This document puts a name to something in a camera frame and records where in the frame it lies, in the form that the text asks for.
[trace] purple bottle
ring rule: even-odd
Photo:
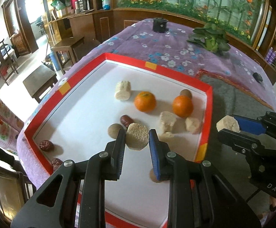
[[[268,63],[271,65],[276,57],[276,51],[274,51],[269,57]]]
[[[265,60],[266,60],[267,62],[268,62],[270,56],[272,55],[272,53],[273,53],[273,48],[271,47],[271,48],[268,50],[268,53],[267,53],[267,55],[266,55],[266,57],[265,57]]]

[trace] floral tablecloth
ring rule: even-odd
[[[127,27],[76,63],[53,89],[43,98],[35,112],[25,122],[27,127],[37,111],[44,105],[48,98],[58,90],[59,85],[70,76],[78,72],[92,59],[104,52],[125,55],[143,61],[159,64],[166,68],[198,77],[208,74],[227,81],[237,88],[255,97],[263,104],[271,106],[276,111],[276,97],[273,86],[261,66],[233,46],[224,56],[217,56],[198,45],[188,43],[188,35],[192,28],[168,22],[169,30],[166,33],[152,31],[153,20],[145,19]],[[259,84],[252,77],[254,72],[263,78]],[[30,148],[23,131],[17,140],[17,152],[29,179],[39,188],[49,177],[39,160]]]

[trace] fish tank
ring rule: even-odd
[[[168,11],[215,23],[251,45],[264,0],[117,0],[117,7]]]

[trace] floral cloth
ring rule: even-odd
[[[0,99],[0,147],[17,154],[17,137],[24,123]]]

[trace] gray mat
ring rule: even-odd
[[[246,200],[257,190],[249,183],[249,165],[244,155],[236,153],[231,147],[217,140],[216,123],[226,115],[256,119],[272,110],[222,80],[208,76],[203,76],[200,80],[213,87],[212,124],[205,159],[209,160]],[[253,137],[259,139],[266,148],[276,149],[275,139],[267,135]],[[256,214],[269,211],[269,195],[261,191],[248,204]]]

